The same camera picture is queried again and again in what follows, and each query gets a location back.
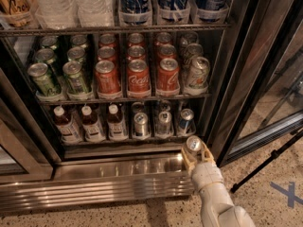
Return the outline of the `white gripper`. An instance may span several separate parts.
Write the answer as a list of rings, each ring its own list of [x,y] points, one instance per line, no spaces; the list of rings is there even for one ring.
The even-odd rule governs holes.
[[[191,175],[193,186],[197,192],[206,187],[224,189],[223,175],[215,165],[214,157],[205,142],[202,142],[201,164],[197,165],[197,154],[187,147],[182,147],[181,153],[187,173]]]

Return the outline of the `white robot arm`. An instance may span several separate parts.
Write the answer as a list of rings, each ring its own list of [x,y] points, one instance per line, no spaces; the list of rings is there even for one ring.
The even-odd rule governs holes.
[[[189,136],[181,149],[187,173],[199,194],[204,227],[256,227],[249,214],[232,201],[223,175],[204,141]]]

